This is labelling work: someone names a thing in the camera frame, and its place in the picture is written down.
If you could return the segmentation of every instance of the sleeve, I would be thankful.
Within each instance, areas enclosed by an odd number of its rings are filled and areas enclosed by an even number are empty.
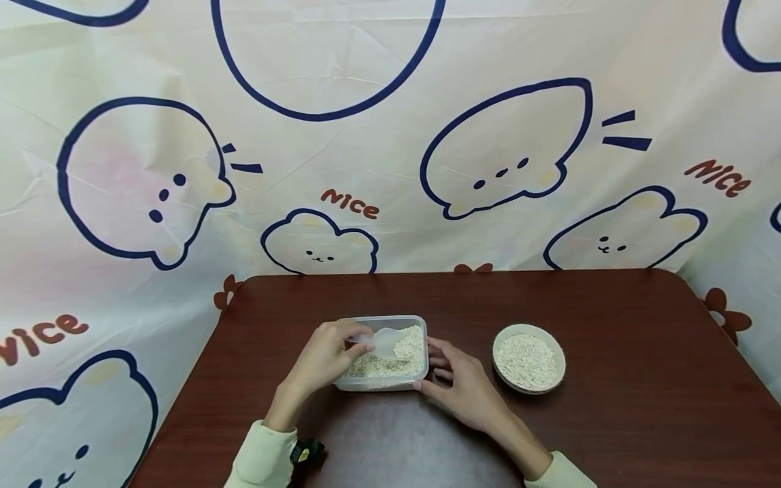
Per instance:
[[[280,433],[258,420],[234,459],[225,488],[285,488],[293,475],[290,456],[297,431]]]
[[[542,478],[526,481],[526,488],[597,488],[597,485],[584,475],[567,457],[553,453],[553,462]]]

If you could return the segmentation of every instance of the table surface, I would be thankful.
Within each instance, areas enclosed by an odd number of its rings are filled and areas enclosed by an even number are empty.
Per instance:
[[[250,424],[321,322],[420,315],[478,357],[512,410],[600,488],[781,486],[781,408],[678,276],[660,270],[257,276],[230,303],[137,474],[135,488],[220,487]],[[491,369],[503,327],[564,348],[542,397]],[[521,486],[509,459],[416,392],[328,388],[301,437],[325,443],[293,486]]]

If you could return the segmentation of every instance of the cartoon eye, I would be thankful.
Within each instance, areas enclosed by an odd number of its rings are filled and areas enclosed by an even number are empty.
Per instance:
[[[76,451],[76,459],[81,459],[84,456],[86,456],[87,452],[89,452],[89,450],[90,450],[90,447],[87,444],[79,447],[79,450]]]

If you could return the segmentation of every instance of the fabric backdrop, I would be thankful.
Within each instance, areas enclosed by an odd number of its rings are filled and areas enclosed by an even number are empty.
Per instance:
[[[0,0],[0,485],[127,486],[257,274],[684,267],[781,397],[780,27],[776,0]]]

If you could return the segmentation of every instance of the small bowl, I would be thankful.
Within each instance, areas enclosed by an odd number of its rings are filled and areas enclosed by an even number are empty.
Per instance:
[[[550,388],[547,388],[546,390],[527,390],[526,388],[522,388],[506,378],[505,375],[501,373],[499,367],[496,365],[496,357],[501,343],[505,342],[508,337],[517,336],[519,334],[528,334],[530,336],[535,336],[539,339],[542,339],[542,341],[547,344],[551,351],[553,351],[553,360],[556,363],[557,374],[556,381]],[[567,369],[567,361],[564,359],[564,351],[562,350],[562,346],[560,346],[556,339],[554,339],[554,337],[547,331],[541,329],[540,327],[531,326],[529,324],[515,324],[502,329],[494,339],[494,349],[491,356],[493,358],[494,369],[496,369],[496,372],[505,381],[505,383],[507,383],[513,390],[528,395],[542,395],[554,390],[558,385],[562,384],[562,381],[564,380],[564,371]]]

